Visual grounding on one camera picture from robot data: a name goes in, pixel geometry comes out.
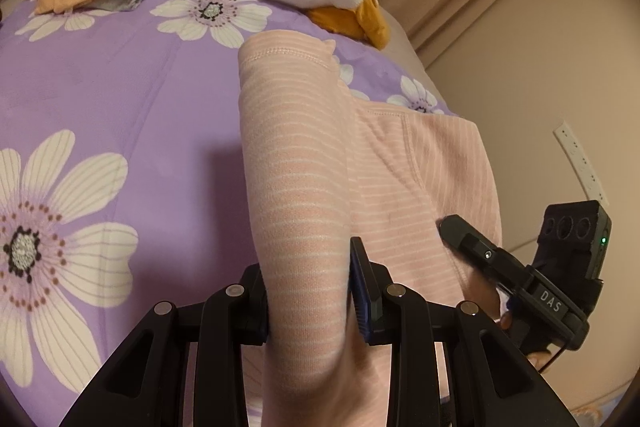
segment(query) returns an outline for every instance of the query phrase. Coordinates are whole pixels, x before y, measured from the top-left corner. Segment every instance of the bed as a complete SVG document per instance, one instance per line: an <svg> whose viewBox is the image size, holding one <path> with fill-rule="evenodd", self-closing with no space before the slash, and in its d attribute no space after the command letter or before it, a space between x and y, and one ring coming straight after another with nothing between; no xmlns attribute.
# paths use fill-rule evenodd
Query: bed
<svg viewBox="0 0 640 427"><path fill-rule="evenodd" d="M234 15L217 20L215 3ZM255 262L238 117L249 36L334 39L354 96L450 114L390 16L380 53L267 0L34 4L2 4L0 375L38 427L59 424L156 302L202 301Z"/></svg>

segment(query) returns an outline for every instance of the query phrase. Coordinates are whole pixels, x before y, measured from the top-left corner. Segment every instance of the power strip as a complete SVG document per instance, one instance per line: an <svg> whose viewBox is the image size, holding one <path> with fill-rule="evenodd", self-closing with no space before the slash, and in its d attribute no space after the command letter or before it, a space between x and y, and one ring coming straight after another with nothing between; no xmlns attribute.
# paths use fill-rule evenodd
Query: power strip
<svg viewBox="0 0 640 427"><path fill-rule="evenodd" d="M571 128L566 122L562 122L562 125L554 131L554 134L558 138L560 147L564 150L566 157L569 158L587 198L589 200L598 200L600 204L607 206L609 201L600 185L600 180Z"/></svg>

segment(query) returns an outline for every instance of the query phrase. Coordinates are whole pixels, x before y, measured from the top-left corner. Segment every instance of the flower print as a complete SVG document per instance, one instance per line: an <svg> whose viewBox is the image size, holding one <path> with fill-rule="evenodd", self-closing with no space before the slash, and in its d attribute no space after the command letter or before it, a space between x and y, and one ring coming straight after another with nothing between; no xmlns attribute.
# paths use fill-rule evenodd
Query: flower print
<svg viewBox="0 0 640 427"><path fill-rule="evenodd" d="M24 169L15 150L0 150L0 360L17 385L30 385L31 336L52 374L80 393L100 356L66 293L96 307L121 304L131 291L138 235L120 223L64 232L62 225L103 209L127 177L126 159L103 153L55 185L74 143L69 130L49 136Z"/></svg>
<svg viewBox="0 0 640 427"><path fill-rule="evenodd" d="M271 9L255 0L169 0L151 10L152 15L171 18L158 25L164 33L177 33L183 41L203 38L207 29L214 40L227 48L239 48L244 37L238 28L261 32Z"/></svg>
<svg viewBox="0 0 640 427"><path fill-rule="evenodd" d="M29 42L39 41L47 35L51 35L54 31L59 30L62 26L68 32L76 30L85 30L94 25L94 17L104 17L112 12L107 10L89 10L87 12L70 12L63 14L46 13L44 15L36 15L32 12L29 15L29 22L20 28L15 34L23 35L26 32L35 30L29 37Z"/></svg>
<svg viewBox="0 0 640 427"><path fill-rule="evenodd" d="M387 103L402 105L402 107L424 113L444 114L443 110L435 108L438 105L438 99L424 89L424 86L417 80L403 75L400 78L400 89L404 96L393 94L386 99Z"/></svg>
<svg viewBox="0 0 640 427"><path fill-rule="evenodd" d="M340 64L340 58L333 55L334 60L340 65L340 78L342 81L347 84L347 86L351 85L353 82L353 66L350 64ZM362 91L357 89L350 89L351 94L356 98L361 98L363 100L369 100L369 97L364 94Z"/></svg>

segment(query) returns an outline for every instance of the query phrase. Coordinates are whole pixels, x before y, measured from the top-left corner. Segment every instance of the beige wall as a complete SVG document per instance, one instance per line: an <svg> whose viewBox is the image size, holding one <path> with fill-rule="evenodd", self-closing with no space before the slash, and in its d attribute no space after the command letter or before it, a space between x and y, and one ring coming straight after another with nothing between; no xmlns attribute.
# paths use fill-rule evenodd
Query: beige wall
<svg viewBox="0 0 640 427"><path fill-rule="evenodd" d="M428 73L480 128L506 248L537 234L548 204L585 199L552 131L565 120L580 140L612 237L591 333L547 379L569 407L624 384L640 363L640 0L499 0Z"/></svg>

